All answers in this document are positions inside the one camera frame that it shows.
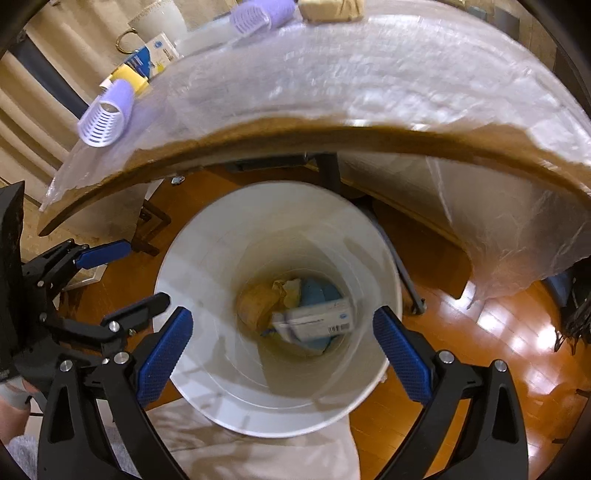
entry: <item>beige curtain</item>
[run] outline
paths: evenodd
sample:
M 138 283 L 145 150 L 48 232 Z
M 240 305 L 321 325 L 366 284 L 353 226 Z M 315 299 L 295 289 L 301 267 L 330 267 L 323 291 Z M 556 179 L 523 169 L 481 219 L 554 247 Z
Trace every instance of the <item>beige curtain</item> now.
M 125 59 L 115 49 L 116 37 L 151 1 L 61 0 L 57 5 L 47 4 L 25 29 L 70 86 L 90 103 L 99 94 L 99 83 Z M 189 28 L 235 5 L 234 0 L 176 3 Z M 133 35 L 128 37 L 129 47 L 139 46 L 132 43 Z M 0 61 L 0 184 L 26 181 L 28 214 L 22 243 L 28 257 L 47 247 L 34 238 L 37 215 L 33 210 L 77 141 L 76 122 L 12 54 L 4 55 Z

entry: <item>box with barcode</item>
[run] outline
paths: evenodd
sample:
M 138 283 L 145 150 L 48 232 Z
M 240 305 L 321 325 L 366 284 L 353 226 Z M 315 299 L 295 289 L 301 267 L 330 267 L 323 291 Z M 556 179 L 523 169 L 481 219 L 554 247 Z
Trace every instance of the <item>box with barcode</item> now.
M 287 310 L 284 316 L 286 323 L 302 342 L 342 335 L 353 330 L 353 309 L 349 299 Z

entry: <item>mug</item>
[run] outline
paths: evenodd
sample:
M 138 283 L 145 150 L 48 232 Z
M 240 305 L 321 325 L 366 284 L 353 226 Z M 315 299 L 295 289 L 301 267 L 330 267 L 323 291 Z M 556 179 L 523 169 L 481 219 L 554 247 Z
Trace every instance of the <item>mug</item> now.
M 129 33 L 137 35 L 144 43 L 164 33 L 173 44 L 187 33 L 187 25 L 173 0 L 158 0 L 148 5 L 129 21 L 129 26 L 131 28 L 119 35 L 115 43 L 117 50 L 126 55 L 134 53 L 121 48 L 121 40 Z

